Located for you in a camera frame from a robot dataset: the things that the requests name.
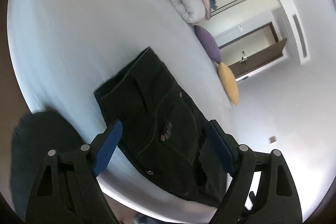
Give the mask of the black jeans pants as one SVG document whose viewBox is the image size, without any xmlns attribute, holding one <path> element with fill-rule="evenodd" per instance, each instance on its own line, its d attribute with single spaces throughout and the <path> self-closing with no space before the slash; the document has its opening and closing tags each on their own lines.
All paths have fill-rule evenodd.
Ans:
<svg viewBox="0 0 336 224">
<path fill-rule="evenodd" d="M 162 190 L 218 207 L 226 173 L 206 135 L 208 121 L 150 48 L 94 93 L 106 124 L 122 123 L 119 149 Z"/>
</svg>

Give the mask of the yellow pillow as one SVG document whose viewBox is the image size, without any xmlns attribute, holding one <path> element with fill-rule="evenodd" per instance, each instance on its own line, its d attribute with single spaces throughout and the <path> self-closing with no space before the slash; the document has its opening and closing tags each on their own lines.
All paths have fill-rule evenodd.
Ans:
<svg viewBox="0 0 336 224">
<path fill-rule="evenodd" d="M 223 62 L 218 65 L 218 76 L 224 91 L 232 104 L 239 103 L 239 90 L 234 74 Z"/>
</svg>

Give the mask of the brown wooden door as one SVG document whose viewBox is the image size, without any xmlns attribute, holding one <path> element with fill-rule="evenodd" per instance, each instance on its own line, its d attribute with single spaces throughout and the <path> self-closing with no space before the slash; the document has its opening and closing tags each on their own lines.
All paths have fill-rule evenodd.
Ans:
<svg viewBox="0 0 336 224">
<path fill-rule="evenodd" d="M 286 38 L 278 38 L 270 22 L 220 46 L 219 50 L 222 61 L 238 79 L 283 57 L 286 42 Z"/>
</svg>

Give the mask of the purple pillow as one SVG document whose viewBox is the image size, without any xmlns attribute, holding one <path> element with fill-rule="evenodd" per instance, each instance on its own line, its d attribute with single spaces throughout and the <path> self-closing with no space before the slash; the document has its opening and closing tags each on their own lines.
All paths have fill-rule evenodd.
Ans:
<svg viewBox="0 0 336 224">
<path fill-rule="evenodd" d="M 221 53 L 214 37 L 201 26 L 195 25 L 194 30 L 198 40 L 200 41 L 205 52 L 208 54 L 209 58 L 213 62 L 220 64 L 222 61 Z"/>
</svg>

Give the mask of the bed with white sheet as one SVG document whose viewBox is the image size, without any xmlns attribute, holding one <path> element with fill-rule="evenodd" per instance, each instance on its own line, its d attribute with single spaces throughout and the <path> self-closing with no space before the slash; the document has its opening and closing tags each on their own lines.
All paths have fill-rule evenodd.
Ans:
<svg viewBox="0 0 336 224">
<path fill-rule="evenodd" d="M 234 133 L 217 70 L 169 0 L 9 0 L 7 34 L 29 109 L 57 110 L 86 142 L 106 128 L 94 91 L 147 47 L 207 119 Z"/>
</svg>

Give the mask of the folded blue denim garment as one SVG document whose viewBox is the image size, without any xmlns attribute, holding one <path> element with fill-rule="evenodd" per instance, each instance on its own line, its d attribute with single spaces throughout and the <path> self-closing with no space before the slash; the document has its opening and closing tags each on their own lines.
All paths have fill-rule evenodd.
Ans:
<svg viewBox="0 0 336 224">
<path fill-rule="evenodd" d="M 210 3 L 210 9 L 213 11 L 216 11 L 218 9 L 217 7 L 217 0 L 209 0 Z"/>
</svg>

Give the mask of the wall socket near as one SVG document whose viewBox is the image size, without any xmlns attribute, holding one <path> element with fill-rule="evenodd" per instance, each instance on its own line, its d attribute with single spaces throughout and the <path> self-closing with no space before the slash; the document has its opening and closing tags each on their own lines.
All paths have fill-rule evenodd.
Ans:
<svg viewBox="0 0 336 224">
<path fill-rule="evenodd" d="M 269 138 L 269 143 L 274 143 L 276 141 L 277 141 L 276 136 L 272 136 L 272 137 Z"/>
</svg>

